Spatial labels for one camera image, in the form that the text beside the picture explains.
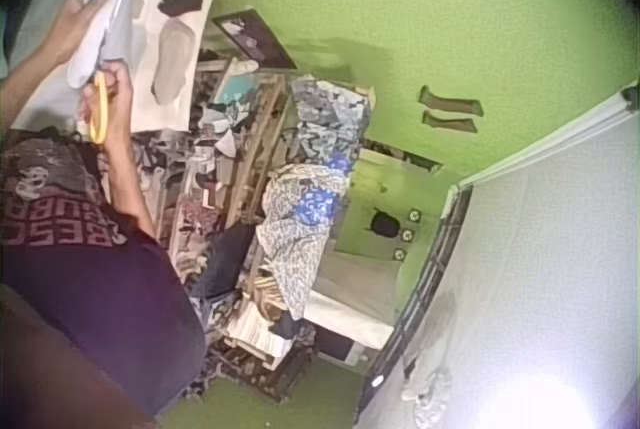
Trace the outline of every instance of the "person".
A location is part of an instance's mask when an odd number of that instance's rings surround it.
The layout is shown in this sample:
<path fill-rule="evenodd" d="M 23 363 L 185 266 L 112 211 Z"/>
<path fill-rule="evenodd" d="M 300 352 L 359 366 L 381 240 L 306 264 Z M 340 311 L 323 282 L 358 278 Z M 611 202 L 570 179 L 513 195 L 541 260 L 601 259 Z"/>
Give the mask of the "person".
<path fill-rule="evenodd" d="M 39 48 L 2 85 L 5 134 L 67 62 L 106 0 L 67 0 Z M 127 65 L 104 64 L 103 152 L 47 129 L 5 136 L 0 178 L 2 427 L 143 427 L 201 369 L 204 334 L 139 187 Z M 97 113 L 92 85 L 81 110 Z"/>

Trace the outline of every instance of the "light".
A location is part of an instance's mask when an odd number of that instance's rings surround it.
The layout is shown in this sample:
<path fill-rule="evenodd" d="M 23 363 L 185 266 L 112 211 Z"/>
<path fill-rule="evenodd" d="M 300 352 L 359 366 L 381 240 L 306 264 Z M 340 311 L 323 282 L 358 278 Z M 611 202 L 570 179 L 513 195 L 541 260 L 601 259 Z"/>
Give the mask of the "light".
<path fill-rule="evenodd" d="M 556 377 L 528 376 L 504 386 L 480 429 L 595 429 L 579 394 Z"/>
<path fill-rule="evenodd" d="M 380 384 L 383 383 L 383 381 L 384 381 L 384 376 L 380 374 L 373 381 L 371 381 L 371 387 L 378 387 Z"/>

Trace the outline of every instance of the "insole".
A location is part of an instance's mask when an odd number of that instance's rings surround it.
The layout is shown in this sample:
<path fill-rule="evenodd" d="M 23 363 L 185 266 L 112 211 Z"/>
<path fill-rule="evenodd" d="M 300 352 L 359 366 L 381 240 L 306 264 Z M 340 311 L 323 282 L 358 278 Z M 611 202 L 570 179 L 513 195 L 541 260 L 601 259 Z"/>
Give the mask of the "insole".
<path fill-rule="evenodd" d="M 162 28 L 158 65 L 151 85 L 158 104 L 169 104 L 180 94 L 195 41 L 194 32 L 179 19 L 169 19 Z"/>

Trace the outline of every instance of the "yellow scissors handle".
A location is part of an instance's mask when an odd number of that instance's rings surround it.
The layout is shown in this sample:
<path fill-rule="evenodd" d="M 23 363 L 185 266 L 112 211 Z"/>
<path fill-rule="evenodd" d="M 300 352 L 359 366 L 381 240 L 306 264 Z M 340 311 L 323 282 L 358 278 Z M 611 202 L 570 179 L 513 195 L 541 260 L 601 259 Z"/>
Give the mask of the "yellow scissors handle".
<path fill-rule="evenodd" d="M 100 125 L 98 129 L 94 124 L 93 114 L 89 120 L 89 135 L 94 144 L 103 144 L 107 137 L 107 124 L 109 123 L 109 101 L 107 99 L 107 83 L 104 79 L 104 72 L 96 71 L 93 83 L 98 88 L 98 102 L 100 105 Z"/>

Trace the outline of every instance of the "photo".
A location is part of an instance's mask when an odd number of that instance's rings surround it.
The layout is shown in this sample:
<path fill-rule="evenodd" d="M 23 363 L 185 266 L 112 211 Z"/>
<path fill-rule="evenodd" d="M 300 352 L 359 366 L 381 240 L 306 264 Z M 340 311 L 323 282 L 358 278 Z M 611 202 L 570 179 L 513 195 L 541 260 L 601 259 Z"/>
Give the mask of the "photo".
<path fill-rule="evenodd" d="M 261 68 L 296 69 L 293 60 L 255 9 L 214 17 L 212 20 Z"/>
<path fill-rule="evenodd" d="M 413 154 L 411 152 L 403 151 L 402 149 L 397 149 L 395 147 L 389 146 L 387 144 L 383 144 L 378 141 L 372 141 L 371 139 L 365 139 L 363 147 L 365 149 L 369 149 L 370 151 L 375 151 L 375 152 L 379 152 L 380 154 L 384 154 L 385 156 L 400 159 L 401 161 L 408 161 L 410 164 L 413 164 L 414 166 L 418 166 L 423 169 L 426 169 L 431 174 L 435 174 L 442 168 L 442 164 L 439 162 L 432 161 L 431 159 L 418 156 L 417 154 Z"/>

